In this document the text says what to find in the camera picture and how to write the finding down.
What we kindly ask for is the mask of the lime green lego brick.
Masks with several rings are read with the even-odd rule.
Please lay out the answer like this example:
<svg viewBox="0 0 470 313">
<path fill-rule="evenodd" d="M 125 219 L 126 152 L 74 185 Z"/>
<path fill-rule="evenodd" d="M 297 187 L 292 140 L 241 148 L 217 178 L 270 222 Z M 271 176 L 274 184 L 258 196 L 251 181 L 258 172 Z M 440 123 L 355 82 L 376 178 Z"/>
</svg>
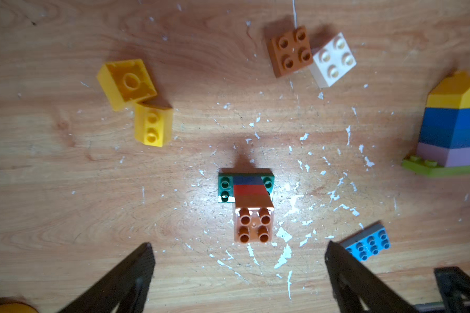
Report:
<svg viewBox="0 0 470 313">
<path fill-rule="evenodd" d="M 430 178 L 470 175 L 470 165 L 457 167 L 444 167 L 434 160 L 426 160 L 420 156 L 410 155 L 402 160 L 402 167 L 418 175 Z"/>
</svg>

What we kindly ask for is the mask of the yellow lego brick small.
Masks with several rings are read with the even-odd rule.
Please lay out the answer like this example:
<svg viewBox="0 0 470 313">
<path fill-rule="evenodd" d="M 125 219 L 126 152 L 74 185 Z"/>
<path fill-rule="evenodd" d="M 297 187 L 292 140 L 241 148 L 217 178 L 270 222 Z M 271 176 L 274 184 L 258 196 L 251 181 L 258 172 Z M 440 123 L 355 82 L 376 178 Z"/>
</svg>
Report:
<svg viewBox="0 0 470 313">
<path fill-rule="evenodd" d="M 428 94 L 427 108 L 470 108 L 470 72 L 458 71 L 444 78 Z"/>
</svg>

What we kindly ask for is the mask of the lilac lego brick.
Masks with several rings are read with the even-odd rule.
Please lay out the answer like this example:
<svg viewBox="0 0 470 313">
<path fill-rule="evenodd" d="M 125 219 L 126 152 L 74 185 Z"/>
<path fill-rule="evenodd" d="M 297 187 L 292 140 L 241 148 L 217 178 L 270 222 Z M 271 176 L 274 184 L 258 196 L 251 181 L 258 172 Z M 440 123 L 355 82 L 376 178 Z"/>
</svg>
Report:
<svg viewBox="0 0 470 313">
<path fill-rule="evenodd" d="M 450 149 L 418 143 L 416 155 L 424 160 L 436 161 L 443 167 L 470 166 L 470 147 Z"/>
</svg>

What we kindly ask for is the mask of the dark green lego plate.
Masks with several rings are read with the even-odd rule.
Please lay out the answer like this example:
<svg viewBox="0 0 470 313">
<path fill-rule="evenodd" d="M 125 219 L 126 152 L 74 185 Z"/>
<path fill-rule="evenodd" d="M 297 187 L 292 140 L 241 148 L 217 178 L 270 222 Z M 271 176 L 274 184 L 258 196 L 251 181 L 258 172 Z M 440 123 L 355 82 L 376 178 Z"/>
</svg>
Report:
<svg viewBox="0 0 470 313">
<path fill-rule="evenodd" d="M 272 200 L 274 197 L 275 175 L 269 168 L 252 168 L 250 170 L 238 170 L 236 168 L 221 168 L 218 173 L 218 202 L 235 203 L 234 196 L 234 176 L 261 176 L 265 187 Z"/>
</svg>

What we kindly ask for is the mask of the dark blue lego brick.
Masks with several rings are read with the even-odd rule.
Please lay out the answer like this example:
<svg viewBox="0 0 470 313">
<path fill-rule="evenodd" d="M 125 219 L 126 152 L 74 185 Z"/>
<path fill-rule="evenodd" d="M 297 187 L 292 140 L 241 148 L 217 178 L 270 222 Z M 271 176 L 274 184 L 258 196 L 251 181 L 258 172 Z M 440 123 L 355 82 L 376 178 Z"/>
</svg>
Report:
<svg viewBox="0 0 470 313">
<path fill-rule="evenodd" d="M 261 176 L 234 176 L 233 185 L 265 185 Z"/>
</svg>

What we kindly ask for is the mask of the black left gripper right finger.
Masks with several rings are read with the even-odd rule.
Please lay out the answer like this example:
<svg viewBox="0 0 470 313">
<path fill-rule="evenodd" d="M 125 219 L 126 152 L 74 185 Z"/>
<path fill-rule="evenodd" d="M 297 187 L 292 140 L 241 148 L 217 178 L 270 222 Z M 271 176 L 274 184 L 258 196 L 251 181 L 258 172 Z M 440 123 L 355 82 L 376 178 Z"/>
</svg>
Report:
<svg viewBox="0 0 470 313">
<path fill-rule="evenodd" d="M 416 312 L 339 243 L 330 241 L 325 262 L 340 312 Z"/>
</svg>

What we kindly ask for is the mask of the red lego brick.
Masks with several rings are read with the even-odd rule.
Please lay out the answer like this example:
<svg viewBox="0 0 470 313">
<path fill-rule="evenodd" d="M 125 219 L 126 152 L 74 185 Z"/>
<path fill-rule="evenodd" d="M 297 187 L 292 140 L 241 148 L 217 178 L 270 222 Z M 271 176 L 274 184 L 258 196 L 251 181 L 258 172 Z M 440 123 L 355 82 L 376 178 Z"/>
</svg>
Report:
<svg viewBox="0 0 470 313">
<path fill-rule="evenodd" d="M 235 185 L 234 196 L 245 196 L 245 195 L 265 195 L 269 196 L 266 187 L 264 185 Z"/>
</svg>

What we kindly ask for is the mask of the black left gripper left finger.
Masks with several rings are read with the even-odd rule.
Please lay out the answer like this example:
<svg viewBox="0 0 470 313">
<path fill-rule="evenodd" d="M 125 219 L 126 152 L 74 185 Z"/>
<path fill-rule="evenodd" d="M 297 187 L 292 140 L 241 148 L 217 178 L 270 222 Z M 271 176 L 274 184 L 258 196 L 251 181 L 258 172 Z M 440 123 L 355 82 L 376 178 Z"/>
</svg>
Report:
<svg viewBox="0 0 470 313">
<path fill-rule="evenodd" d="M 154 273 L 150 243 L 143 243 L 61 312 L 143 312 Z"/>
</svg>

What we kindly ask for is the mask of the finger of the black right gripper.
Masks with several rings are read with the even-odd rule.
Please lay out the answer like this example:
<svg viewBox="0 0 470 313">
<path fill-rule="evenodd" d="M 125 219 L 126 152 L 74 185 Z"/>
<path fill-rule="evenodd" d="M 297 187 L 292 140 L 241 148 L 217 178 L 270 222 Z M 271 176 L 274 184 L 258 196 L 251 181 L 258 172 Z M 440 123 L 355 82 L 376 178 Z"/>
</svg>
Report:
<svg viewBox="0 0 470 313">
<path fill-rule="evenodd" d="M 445 312 L 466 312 L 464 296 L 470 300 L 470 276 L 459 267 L 434 269 Z"/>
</svg>

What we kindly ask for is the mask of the yellow lego brick front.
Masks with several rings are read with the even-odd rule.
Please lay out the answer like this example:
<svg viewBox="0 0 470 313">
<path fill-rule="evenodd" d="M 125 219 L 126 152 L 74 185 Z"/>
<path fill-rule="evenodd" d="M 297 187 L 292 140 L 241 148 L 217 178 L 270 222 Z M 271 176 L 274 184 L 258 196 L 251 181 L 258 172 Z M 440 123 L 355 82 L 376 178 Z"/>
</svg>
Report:
<svg viewBox="0 0 470 313">
<path fill-rule="evenodd" d="M 172 138 L 174 110 L 154 104 L 135 104 L 134 137 L 147 146 L 163 147 Z"/>
</svg>

